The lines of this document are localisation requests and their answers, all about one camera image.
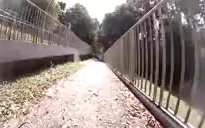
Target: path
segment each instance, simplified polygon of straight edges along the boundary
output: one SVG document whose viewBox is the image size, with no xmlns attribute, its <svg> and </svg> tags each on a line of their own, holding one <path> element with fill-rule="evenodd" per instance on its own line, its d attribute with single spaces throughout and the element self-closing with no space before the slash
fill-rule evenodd
<svg viewBox="0 0 205 128">
<path fill-rule="evenodd" d="M 14 128 L 23 122 L 29 122 L 31 128 L 160 127 L 101 62 L 90 63 L 46 94 L 28 115 L 10 121 L 7 127 Z"/>
</svg>

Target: fallen leaves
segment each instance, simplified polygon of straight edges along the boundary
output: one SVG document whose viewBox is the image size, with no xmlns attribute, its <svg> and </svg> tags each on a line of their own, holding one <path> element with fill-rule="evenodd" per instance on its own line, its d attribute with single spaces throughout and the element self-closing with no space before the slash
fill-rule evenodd
<svg viewBox="0 0 205 128">
<path fill-rule="evenodd" d="M 31 76 L 23 76 L 14 82 L 3 82 L 0 85 L 0 121 L 20 114 L 26 115 L 29 110 L 24 108 L 25 104 L 44 96 L 45 90 L 75 73 L 89 61 L 66 63 Z"/>
</svg>

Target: metal railing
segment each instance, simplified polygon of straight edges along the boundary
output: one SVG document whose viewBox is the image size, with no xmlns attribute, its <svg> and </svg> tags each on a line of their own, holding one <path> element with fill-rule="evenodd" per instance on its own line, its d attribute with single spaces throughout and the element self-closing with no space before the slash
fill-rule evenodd
<svg viewBox="0 0 205 128">
<path fill-rule="evenodd" d="M 205 128 L 205 27 L 161 0 L 104 54 L 104 61 L 187 127 Z"/>
<path fill-rule="evenodd" d="M 0 39 L 71 46 L 82 53 L 91 51 L 90 46 L 61 24 L 56 16 L 29 0 L 0 0 Z"/>
</svg>

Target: green foliage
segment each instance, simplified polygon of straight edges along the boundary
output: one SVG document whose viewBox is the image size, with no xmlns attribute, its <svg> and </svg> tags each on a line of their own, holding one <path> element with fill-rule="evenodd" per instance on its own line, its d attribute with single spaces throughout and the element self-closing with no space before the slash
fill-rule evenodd
<svg viewBox="0 0 205 128">
<path fill-rule="evenodd" d="M 146 0 L 128 2 L 105 15 L 101 26 L 100 42 L 106 51 L 118 38 L 154 6 Z"/>
<path fill-rule="evenodd" d="M 68 9 L 65 14 L 61 13 L 58 19 L 66 26 L 70 26 L 69 24 L 71 24 L 71 30 L 83 41 L 88 44 L 93 43 L 97 25 L 95 21 L 97 20 L 89 16 L 84 6 L 76 4 Z"/>
</svg>

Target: low wall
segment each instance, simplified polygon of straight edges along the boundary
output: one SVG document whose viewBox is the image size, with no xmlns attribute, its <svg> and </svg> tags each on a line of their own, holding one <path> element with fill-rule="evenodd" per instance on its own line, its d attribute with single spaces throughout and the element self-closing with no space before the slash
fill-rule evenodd
<svg viewBox="0 0 205 128">
<path fill-rule="evenodd" d="M 79 53 L 70 47 L 43 46 L 22 41 L 0 40 L 0 80 L 30 73 L 42 67 L 78 61 Z"/>
</svg>

